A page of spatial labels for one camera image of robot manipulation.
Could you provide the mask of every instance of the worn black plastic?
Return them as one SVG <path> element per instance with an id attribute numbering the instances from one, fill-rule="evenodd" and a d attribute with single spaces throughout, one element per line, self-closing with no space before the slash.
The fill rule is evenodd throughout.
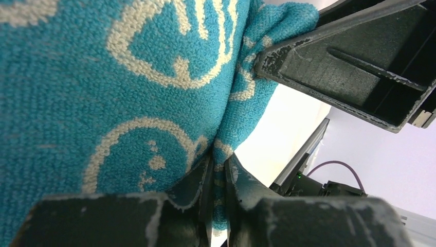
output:
<path id="1" fill-rule="evenodd" d="M 289 185 L 282 188 L 285 197 L 316 197 L 322 191 L 322 184 L 303 175 L 297 173 L 294 177 L 288 178 Z"/>
<path id="2" fill-rule="evenodd" d="M 409 119 L 416 127 L 427 128 L 436 119 L 436 90 L 428 96 L 420 108 Z"/>
<path id="3" fill-rule="evenodd" d="M 351 196 L 351 197 L 367 197 L 368 195 L 361 189 L 351 187 L 346 184 L 328 181 L 323 185 L 319 192 L 321 197 L 331 196 Z"/>
<path id="4" fill-rule="evenodd" d="M 210 246 L 215 165 L 208 153 L 165 192 L 48 196 L 11 246 Z M 228 246 L 412 246 L 381 199 L 281 197 L 234 154 L 224 170 Z"/>
<path id="5" fill-rule="evenodd" d="M 257 75 L 398 132 L 436 86 L 435 1 L 378 2 L 321 13 L 316 30 L 259 54 Z"/>

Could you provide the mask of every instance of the teal terry cloth towel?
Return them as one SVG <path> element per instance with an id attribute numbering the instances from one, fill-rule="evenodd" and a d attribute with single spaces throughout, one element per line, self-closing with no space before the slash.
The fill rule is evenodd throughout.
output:
<path id="1" fill-rule="evenodd" d="M 260 0 L 1 0 L 0 244 L 44 195 L 162 191 L 210 148 L 220 179 L 276 87 L 256 54 L 317 19 Z"/>

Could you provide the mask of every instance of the purple cable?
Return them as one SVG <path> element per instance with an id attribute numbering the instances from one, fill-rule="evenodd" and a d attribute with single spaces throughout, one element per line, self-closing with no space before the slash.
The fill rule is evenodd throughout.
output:
<path id="1" fill-rule="evenodd" d="M 324 163 L 321 163 L 321 164 L 319 164 L 318 166 L 316 166 L 314 169 L 312 169 L 312 171 L 310 171 L 310 172 L 307 174 L 307 177 L 309 177 L 309 176 L 310 176 L 314 171 L 316 171 L 318 168 L 323 167 L 323 166 L 328 165 L 328 164 L 340 164 L 340 165 L 343 165 L 343 166 L 347 167 L 347 168 L 352 172 L 352 174 L 354 175 L 354 177 L 356 178 L 357 183 L 359 184 L 360 189 L 361 189 L 363 192 L 365 192 L 364 185 L 363 185 L 362 182 L 360 181 L 360 178 L 359 178 L 359 176 L 357 175 L 357 173 L 354 171 L 353 168 L 351 168 L 351 166 L 349 166 L 347 163 L 342 162 L 342 161 L 326 161 L 326 162 L 324 162 Z"/>

